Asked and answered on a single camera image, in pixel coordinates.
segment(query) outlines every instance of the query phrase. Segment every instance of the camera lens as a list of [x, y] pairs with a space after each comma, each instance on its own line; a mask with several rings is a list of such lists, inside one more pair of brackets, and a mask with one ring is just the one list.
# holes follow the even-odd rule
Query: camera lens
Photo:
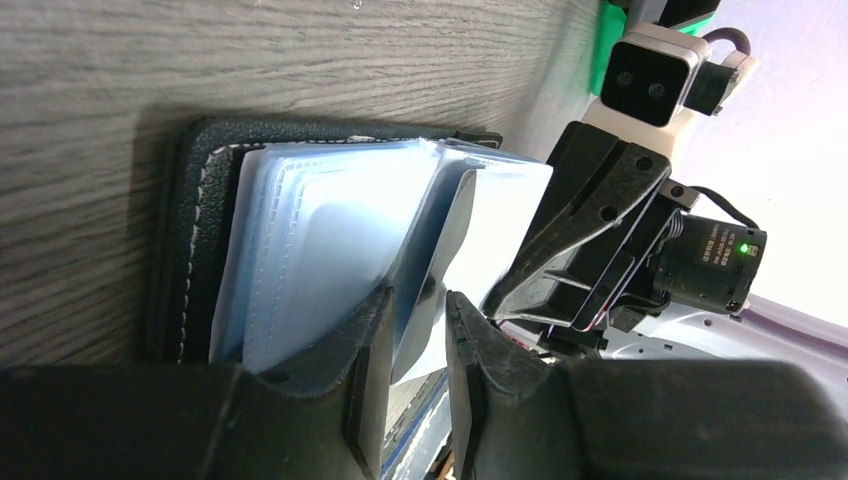
[[621, 72], [615, 77], [615, 81], [620, 87], [629, 87], [633, 83], [633, 75], [630, 72]]
[[654, 100], [659, 100], [665, 96], [665, 87], [661, 83], [652, 83], [648, 87], [648, 96]]

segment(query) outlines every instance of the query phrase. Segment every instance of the black leather card holder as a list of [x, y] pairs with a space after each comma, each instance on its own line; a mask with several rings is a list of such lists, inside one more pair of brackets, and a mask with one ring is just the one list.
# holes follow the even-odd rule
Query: black leather card holder
[[147, 360], [206, 363], [239, 171], [245, 153], [270, 143], [385, 142], [459, 138], [499, 148], [493, 133], [408, 125], [210, 118], [183, 135], [166, 180], [153, 282]]

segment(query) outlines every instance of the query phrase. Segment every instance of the white plastic part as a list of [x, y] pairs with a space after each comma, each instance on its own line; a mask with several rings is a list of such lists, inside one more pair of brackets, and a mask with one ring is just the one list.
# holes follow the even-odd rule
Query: white plastic part
[[698, 116], [700, 114], [683, 108], [668, 125], [659, 128], [613, 110], [604, 105], [600, 98], [596, 98], [589, 105], [582, 121], [667, 157], [673, 168], [679, 163], [692, 138]]
[[635, 44], [644, 43], [632, 40], [633, 38], [638, 38], [636, 35], [643, 35], [651, 40], [658, 40], [664, 44], [668, 44], [669, 47], [673, 46], [675, 48], [691, 50], [699, 57], [706, 57], [710, 48], [709, 43], [701, 37], [687, 35], [685, 33], [678, 32], [677, 30], [661, 27], [652, 23], [640, 23], [633, 30], [627, 32], [627, 34], [621, 38], [621, 41]]
[[610, 359], [767, 359], [803, 368], [848, 420], [848, 329], [752, 295], [739, 319], [672, 303], [630, 333], [609, 330]]

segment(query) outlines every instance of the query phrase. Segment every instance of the gray cable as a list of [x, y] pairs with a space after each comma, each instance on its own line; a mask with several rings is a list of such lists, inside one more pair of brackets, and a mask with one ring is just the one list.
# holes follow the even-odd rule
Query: gray cable
[[713, 30], [712, 32], [705, 33], [702, 38], [708, 43], [714, 43], [718, 40], [728, 40], [733, 42], [734, 45], [736, 45], [736, 50], [739, 50], [745, 55], [751, 54], [751, 41], [748, 40], [748, 35], [745, 35], [745, 32], [739, 30], [738, 28], [718, 28], [716, 30]]

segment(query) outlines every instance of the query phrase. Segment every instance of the wooden surface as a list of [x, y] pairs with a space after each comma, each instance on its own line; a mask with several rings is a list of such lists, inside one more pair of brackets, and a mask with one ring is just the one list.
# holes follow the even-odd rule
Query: wooden surface
[[0, 365], [135, 358], [163, 159], [190, 119], [485, 128], [544, 158], [585, 106], [596, 8], [0, 0]]

